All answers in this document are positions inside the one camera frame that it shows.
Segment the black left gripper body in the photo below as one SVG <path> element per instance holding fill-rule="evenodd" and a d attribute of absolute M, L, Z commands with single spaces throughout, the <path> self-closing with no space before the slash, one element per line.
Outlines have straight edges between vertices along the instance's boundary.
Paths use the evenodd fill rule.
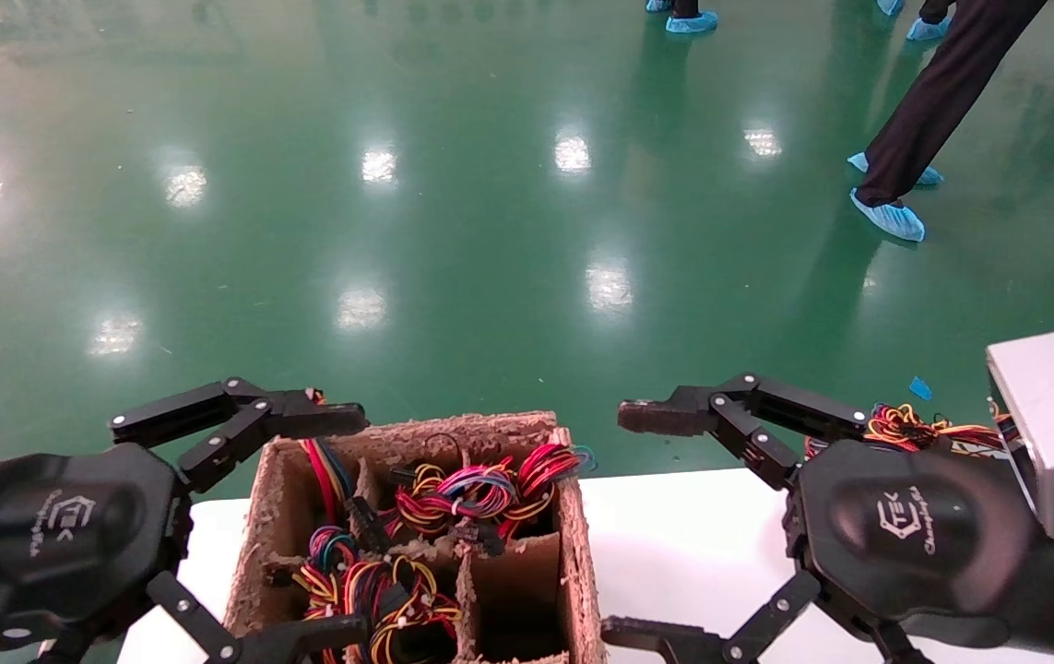
<path fill-rule="evenodd" d="M 79 663 L 154 606 L 193 526 L 191 483 L 135 443 L 0 458 L 0 653 L 45 640 Z"/>

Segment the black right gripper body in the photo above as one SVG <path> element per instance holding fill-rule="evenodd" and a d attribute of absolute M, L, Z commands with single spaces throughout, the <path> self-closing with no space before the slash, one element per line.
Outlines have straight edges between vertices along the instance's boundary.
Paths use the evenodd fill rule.
<path fill-rule="evenodd" d="M 996 458 L 835 443 L 792 476 L 785 527 L 819 608 L 886 663 L 918 663 L 916 637 L 1039 650 L 1021 595 L 1039 524 Z"/>

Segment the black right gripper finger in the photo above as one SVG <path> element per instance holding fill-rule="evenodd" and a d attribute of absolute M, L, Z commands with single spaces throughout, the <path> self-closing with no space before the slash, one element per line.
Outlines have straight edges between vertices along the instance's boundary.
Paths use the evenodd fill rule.
<path fill-rule="evenodd" d="M 665 401 L 627 399 L 620 428 L 633 433 L 695 437 L 711 434 L 775 491 L 795 486 L 801 457 L 768 430 L 774 424 L 813 440 L 860 440 L 868 412 L 805 388 L 742 373 L 716 386 L 680 385 Z"/>
<path fill-rule="evenodd" d="M 758 663 L 776 639 L 823 593 L 821 580 L 800 570 L 729 637 L 683 623 L 622 616 L 603 619 L 599 634 L 608 646 L 653 652 L 666 663 Z"/>

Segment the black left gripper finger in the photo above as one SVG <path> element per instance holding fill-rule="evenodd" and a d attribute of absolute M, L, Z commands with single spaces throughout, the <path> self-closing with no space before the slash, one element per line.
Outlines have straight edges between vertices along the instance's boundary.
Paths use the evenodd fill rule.
<path fill-rule="evenodd" d="M 207 663 L 299 663 L 309 655 L 357 646 L 370 630 L 366 617 L 346 614 L 273 623 L 234 637 L 172 572 L 152 577 L 148 597 L 202 648 Z"/>
<path fill-rule="evenodd" d="M 329 403 L 316 388 L 266 390 L 231 377 L 190 388 L 110 419 L 115 443 L 156 448 L 204 433 L 177 462 L 190 492 L 210 491 L 274 438 L 360 433 L 370 425 L 358 403 Z"/>

